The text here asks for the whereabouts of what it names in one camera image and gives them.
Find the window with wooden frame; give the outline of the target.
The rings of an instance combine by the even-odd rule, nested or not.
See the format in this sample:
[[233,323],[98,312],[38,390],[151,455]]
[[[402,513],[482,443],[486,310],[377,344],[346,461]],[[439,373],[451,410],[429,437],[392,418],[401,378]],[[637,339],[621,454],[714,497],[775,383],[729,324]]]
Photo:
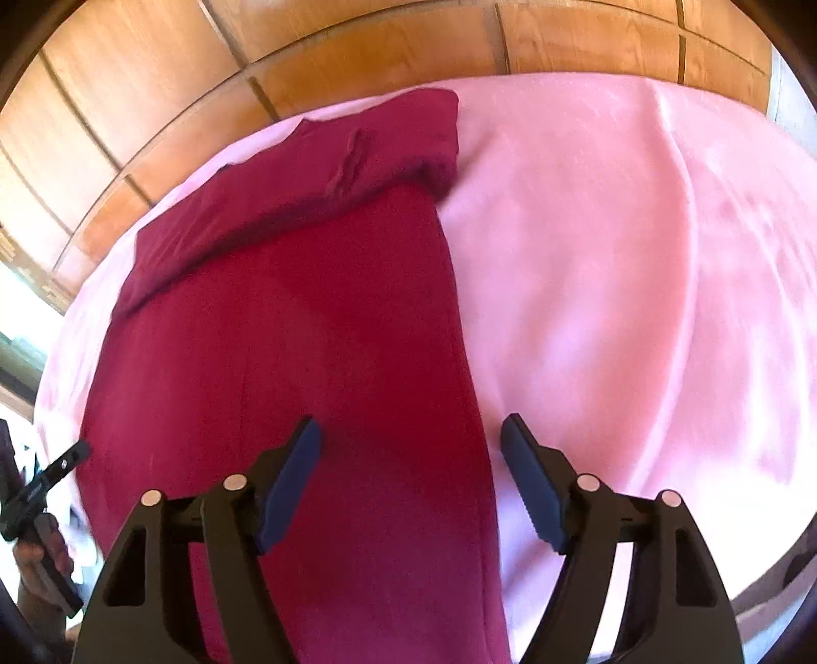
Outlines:
[[2,227],[2,403],[29,422],[71,301]]

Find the dark red long-sleeve sweater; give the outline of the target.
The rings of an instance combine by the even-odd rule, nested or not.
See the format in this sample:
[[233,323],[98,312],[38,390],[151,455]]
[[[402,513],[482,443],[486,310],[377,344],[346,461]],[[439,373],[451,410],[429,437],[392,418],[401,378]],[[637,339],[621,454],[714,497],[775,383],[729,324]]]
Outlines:
[[148,223],[82,423],[112,547],[291,436],[321,455],[263,576],[304,662],[504,662],[492,469],[438,203],[453,91],[303,121]]

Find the wooden panelled wardrobe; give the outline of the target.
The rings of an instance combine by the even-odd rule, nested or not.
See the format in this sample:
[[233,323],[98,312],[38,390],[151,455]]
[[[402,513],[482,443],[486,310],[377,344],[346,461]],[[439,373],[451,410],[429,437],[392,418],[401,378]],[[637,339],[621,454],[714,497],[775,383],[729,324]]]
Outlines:
[[767,107],[772,45],[729,2],[84,2],[2,102],[2,263],[65,310],[228,144],[296,113],[483,75],[646,76]]

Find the pink bed cover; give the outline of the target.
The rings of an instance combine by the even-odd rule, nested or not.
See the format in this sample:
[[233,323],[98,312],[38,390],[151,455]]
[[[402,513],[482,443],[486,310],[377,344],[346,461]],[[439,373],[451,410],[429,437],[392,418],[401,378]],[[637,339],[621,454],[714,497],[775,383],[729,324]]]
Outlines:
[[[762,113],[630,76],[440,82],[457,176],[438,203],[492,469],[510,657],[560,559],[500,453],[521,415],[609,488],[687,502],[752,656],[814,580],[794,567],[815,512],[815,163]],[[138,233],[219,170],[406,94],[304,113],[228,144],[113,245],[70,306],[35,407],[49,456],[87,399]]]

